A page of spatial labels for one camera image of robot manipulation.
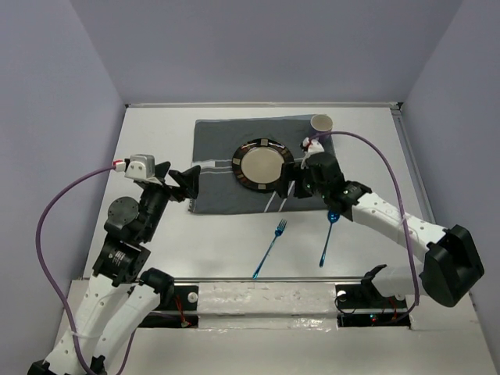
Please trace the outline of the dark rimmed dinner plate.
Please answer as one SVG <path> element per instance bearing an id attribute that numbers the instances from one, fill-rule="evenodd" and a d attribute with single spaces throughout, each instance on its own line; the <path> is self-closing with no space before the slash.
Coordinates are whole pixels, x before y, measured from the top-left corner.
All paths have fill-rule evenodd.
<path id="1" fill-rule="evenodd" d="M 291 151 L 278 141 L 257 138 L 239 146 L 231 159 L 236 181 L 251 191 L 274 191 L 284 163 L 294 162 Z"/>

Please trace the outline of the grey striped cloth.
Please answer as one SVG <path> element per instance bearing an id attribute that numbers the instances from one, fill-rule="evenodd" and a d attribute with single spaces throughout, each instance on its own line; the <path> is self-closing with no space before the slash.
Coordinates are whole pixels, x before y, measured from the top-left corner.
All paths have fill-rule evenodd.
<path id="1" fill-rule="evenodd" d="M 319 197 L 298 199 L 276 182 L 287 162 L 302 161 L 304 138 L 316 134 L 313 115 L 197 120 L 192 163 L 200 166 L 196 215 L 239 215 L 324 210 Z"/>

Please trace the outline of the purple mug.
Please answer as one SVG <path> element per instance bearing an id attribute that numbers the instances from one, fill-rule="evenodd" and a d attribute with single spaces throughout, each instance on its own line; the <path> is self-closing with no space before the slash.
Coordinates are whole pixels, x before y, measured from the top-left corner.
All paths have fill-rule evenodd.
<path id="1" fill-rule="evenodd" d="M 326 114 L 313 115 L 309 121 L 309 136 L 317 136 L 317 141 L 325 143 L 329 136 L 327 133 L 333 130 L 333 120 Z"/>

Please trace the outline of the blue metallic fork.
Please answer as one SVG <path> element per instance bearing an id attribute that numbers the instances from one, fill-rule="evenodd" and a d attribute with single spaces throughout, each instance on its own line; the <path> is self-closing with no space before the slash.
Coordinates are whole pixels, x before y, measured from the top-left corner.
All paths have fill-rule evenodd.
<path id="1" fill-rule="evenodd" d="M 261 261 L 259 262 L 259 265 L 256 267 L 254 273 L 252 274 L 252 279 L 257 279 L 258 276 L 259 276 L 259 273 L 264 265 L 264 262 L 266 261 L 267 257 L 269 256 L 273 246 L 275 245 L 275 242 L 277 241 L 277 239 L 283 234 L 283 232 L 285 231 L 286 229 L 286 226 L 287 226 L 287 221 L 285 219 L 282 219 L 275 231 L 274 231 L 274 237 L 273 237 L 273 240 L 270 242 L 270 245 L 268 247 L 268 249 L 266 250 L 264 256 L 262 257 Z"/>

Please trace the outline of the blue metallic spoon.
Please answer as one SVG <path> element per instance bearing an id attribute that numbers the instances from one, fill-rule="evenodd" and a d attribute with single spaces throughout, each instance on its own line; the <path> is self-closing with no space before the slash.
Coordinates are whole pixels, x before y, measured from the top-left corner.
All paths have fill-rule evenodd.
<path id="1" fill-rule="evenodd" d="M 331 236 L 331 232 L 332 232 L 332 229 L 333 229 L 333 226 L 335 225 L 335 223 L 337 221 L 339 221 L 340 219 L 340 215 L 329 210 L 328 213 L 327 213 L 327 219 L 328 219 L 328 222 L 329 222 L 329 227 L 328 227 L 328 232 L 327 232 L 327 237 L 326 237 L 326 240 L 325 240 L 325 243 L 324 243 L 324 246 L 323 246 L 323 251 L 322 251 L 322 254 L 320 256 L 320 261 L 319 261 L 319 267 L 320 268 L 323 268 L 324 267 L 324 263 L 325 263 L 325 260 L 326 260 L 326 256 L 327 256 L 327 249 L 328 249 L 328 246 L 329 246 L 329 241 L 330 241 L 330 236 Z"/>

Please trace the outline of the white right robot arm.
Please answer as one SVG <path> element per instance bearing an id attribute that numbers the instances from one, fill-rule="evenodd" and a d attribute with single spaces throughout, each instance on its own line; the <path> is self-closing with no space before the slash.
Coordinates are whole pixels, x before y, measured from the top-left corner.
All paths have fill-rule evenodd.
<path id="1" fill-rule="evenodd" d="M 369 227 L 401 245 L 411 245 L 423 268 L 418 272 L 425 294 L 445 307 L 455 306 L 484 275 L 484 265 L 471 233 L 428 223 L 383 200 L 364 184 L 346 180 L 335 156 L 319 152 L 305 162 L 281 167 L 277 193 L 285 197 L 289 184 L 296 198 L 318 196 L 329 210 Z"/>

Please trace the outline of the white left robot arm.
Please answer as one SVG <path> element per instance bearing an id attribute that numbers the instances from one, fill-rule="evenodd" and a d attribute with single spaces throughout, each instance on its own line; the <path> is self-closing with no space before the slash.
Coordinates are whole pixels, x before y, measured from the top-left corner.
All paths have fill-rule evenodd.
<path id="1" fill-rule="evenodd" d="M 104 374 L 144 318 L 172 302 L 174 279 L 155 268 L 145 270 L 151 252 L 144 245 L 152 240 L 168 202 L 198 197 L 201 168 L 180 172 L 169 162 L 137 154 L 116 160 L 108 169 L 132 180 L 141 196 L 120 197 L 110 204 L 102 250 L 76 312 L 53 276 L 47 276 L 69 327 L 52 351 L 30 366 L 30 374 Z"/>

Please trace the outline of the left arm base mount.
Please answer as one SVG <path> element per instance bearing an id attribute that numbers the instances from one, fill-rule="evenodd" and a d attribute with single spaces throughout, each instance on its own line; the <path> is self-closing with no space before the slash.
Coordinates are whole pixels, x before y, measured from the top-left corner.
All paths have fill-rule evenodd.
<path id="1" fill-rule="evenodd" d="M 139 324 L 140 328 L 191 329 L 198 327 L 198 285 L 175 285 L 171 297 L 160 304 Z"/>

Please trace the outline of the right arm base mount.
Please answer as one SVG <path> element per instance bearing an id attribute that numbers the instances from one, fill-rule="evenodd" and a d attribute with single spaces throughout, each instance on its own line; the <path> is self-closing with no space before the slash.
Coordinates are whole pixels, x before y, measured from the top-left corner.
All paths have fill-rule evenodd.
<path id="1" fill-rule="evenodd" d="M 411 327 L 406 301 L 399 301 L 394 295 L 384 297 L 373 284 L 375 276 L 386 268 L 376 266 L 357 284 L 336 287 L 334 305 L 339 328 Z"/>

